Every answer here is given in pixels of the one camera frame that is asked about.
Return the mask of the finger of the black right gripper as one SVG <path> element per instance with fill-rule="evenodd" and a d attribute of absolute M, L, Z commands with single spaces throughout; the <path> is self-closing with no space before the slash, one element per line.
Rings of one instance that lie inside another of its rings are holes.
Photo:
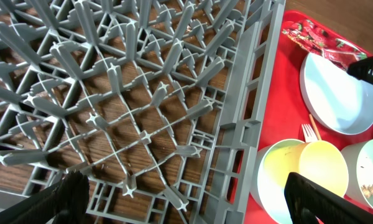
<path fill-rule="evenodd" d="M 373 85 L 373 56 L 350 64 L 347 74 Z"/>

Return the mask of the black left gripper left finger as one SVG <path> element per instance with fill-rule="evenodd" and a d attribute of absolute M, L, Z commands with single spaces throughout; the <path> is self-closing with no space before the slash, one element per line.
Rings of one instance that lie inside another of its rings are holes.
<path fill-rule="evenodd" d="M 90 199 L 88 177 L 71 171 L 45 190 L 0 212 L 0 224 L 54 223 L 80 224 Z"/>

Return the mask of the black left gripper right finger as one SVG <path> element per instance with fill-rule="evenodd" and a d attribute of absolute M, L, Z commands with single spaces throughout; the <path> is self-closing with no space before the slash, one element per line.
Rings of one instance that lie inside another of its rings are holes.
<path fill-rule="evenodd" d="M 294 224 L 373 224 L 373 214 L 296 172 L 289 173 L 284 196 Z"/>

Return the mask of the yellow plastic cup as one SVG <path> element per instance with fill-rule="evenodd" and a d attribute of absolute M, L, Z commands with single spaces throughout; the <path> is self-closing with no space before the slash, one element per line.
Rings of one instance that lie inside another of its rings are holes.
<path fill-rule="evenodd" d="M 344 157 L 327 141 L 276 147 L 266 155 L 264 170 L 281 187 L 289 173 L 296 172 L 340 197 L 345 195 L 349 183 Z"/>

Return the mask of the small light blue bowl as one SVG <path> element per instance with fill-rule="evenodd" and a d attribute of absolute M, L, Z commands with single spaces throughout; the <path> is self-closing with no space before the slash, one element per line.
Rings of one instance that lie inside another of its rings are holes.
<path fill-rule="evenodd" d="M 284 187 L 293 161 L 292 148 L 298 139 L 284 139 L 257 152 L 250 193 L 277 223 L 291 223 Z"/>

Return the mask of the red snack wrapper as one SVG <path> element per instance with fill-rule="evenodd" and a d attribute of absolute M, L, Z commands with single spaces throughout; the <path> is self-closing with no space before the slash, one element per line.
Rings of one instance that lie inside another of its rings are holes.
<path fill-rule="evenodd" d="M 309 19 L 289 23 L 282 34 L 307 52 L 317 54 L 345 71 L 350 64 L 367 58 L 367 54 L 355 45 L 337 38 Z"/>

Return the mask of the green bowl with food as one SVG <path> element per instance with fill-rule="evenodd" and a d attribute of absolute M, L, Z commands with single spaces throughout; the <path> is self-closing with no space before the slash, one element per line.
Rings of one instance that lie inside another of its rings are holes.
<path fill-rule="evenodd" d="M 373 139 L 341 150 L 349 172 L 346 195 L 373 209 Z"/>

